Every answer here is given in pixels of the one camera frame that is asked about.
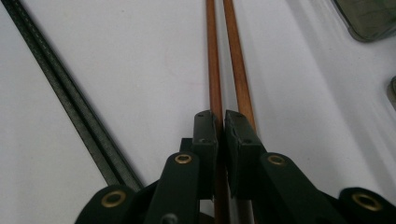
brass grommet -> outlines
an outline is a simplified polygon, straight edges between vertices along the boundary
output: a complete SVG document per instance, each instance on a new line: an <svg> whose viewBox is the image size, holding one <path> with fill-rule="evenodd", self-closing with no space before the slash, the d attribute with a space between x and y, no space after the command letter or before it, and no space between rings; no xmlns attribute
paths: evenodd
<svg viewBox="0 0 396 224"><path fill-rule="evenodd" d="M268 160L269 162L271 162L273 165L279 165L279 166L286 165L285 159L283 159L282 157L280 157L280 156L278 156L278 155L269 156L269 157L267 158L267 160Z"/></svg>
<svg viewBox="0 0 396 224"><path fill-rule="evenodd" d="M192 157L187 154L181 154L175 157L175 161L179 164L186 164L192 161Z"/></svg>
<svg viewBox="0 0 396 224"><path fill-rule="evenodd" d="M357 192L352 194L352 199L355 203L370 211L377 212L382 209L382 204L368 194Z"/></svg>
<svg viewBox="0 0 396 224"><path fill-rule="evenodd" d="M102 206L106 208L116 207L122 204L126 199L126 193L122 190L109 192L102 198Z"/></svg>

white table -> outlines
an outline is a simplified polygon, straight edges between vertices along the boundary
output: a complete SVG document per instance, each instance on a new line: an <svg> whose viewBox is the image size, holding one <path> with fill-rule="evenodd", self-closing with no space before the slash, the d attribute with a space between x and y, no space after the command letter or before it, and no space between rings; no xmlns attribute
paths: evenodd
<svg viewBox="0 0 396 224"><path fill-rule="evenodd" d="M147 185L209 108L205 1L23 1ZM224 108L236 110L221 1ZM318 189L396 203L396 38L362 44L331 1L234 1L258 133ZM106 185L0 6L0 217L72 223ZM212 204L202 210L212 214Z"/></svg>

black clamp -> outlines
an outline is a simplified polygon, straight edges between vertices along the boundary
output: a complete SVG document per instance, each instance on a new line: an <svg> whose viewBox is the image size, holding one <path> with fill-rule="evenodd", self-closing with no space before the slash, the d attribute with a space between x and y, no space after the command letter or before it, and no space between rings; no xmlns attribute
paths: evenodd
<svg viewBox="0 0 396 224"><path fill-rule="evenodd" d="M216 197L214 120L208 110L195 116L193 138L182 139L158 182L137 193L104 188L76 223L198 223L200 200ZM290 158L265 150L242 114L226 112L223 136L231 194L252 201L258 223L396 223L396 207L370 190L344 189L334 199L316 189Z"/></svg>

